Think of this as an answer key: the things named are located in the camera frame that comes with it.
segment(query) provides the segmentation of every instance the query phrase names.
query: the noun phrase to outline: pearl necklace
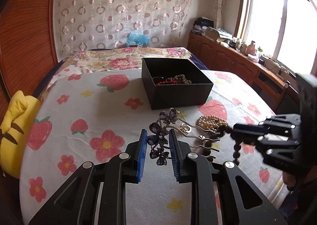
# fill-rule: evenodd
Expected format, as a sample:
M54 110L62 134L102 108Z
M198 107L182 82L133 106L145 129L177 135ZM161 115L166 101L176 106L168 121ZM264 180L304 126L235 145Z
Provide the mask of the pearl necklace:
M214 115L209 115L209 116L203 115L199 117L199 119L197 120L197 125L204 129L211 130L213 132L219 132L219 131L226 131L226 133L231 132L231 127L229 126L228 122Z

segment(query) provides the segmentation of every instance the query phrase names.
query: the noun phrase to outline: red cord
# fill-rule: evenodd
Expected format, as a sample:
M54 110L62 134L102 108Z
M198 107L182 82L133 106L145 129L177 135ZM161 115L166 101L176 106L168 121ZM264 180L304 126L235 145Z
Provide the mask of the red cord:
M172 80L169 80L169 81L162 81L162 82L158 82L156 83L156 85L167 85L167 84L177 84L177 80L175 79L172 79Z

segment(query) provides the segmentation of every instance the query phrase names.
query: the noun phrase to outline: plush ear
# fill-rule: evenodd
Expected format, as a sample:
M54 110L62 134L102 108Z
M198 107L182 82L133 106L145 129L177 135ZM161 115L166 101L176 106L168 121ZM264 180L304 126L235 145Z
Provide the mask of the plush ear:
M17 91L11 98L7 112L4 115L3 121L0 125L2 133L9 131L11 123L19 115L25 112L28 107L28 103L22 91Z

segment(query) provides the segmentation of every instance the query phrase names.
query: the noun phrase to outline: patterned fabric wall hanging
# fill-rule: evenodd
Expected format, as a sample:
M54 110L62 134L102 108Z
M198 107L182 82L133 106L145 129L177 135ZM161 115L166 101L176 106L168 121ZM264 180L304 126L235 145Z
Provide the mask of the patterned fabric wall hanging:
M178 45L191 0L55 0L54 28L64 57L86 49L122 47L129 33L150 47Z

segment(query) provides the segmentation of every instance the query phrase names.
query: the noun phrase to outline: window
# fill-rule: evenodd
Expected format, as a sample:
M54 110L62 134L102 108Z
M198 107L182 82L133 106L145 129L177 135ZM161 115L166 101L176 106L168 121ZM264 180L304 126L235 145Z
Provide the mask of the window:
M308 0L249 0L242 37L290 70L310 73L317 49L317 12Z

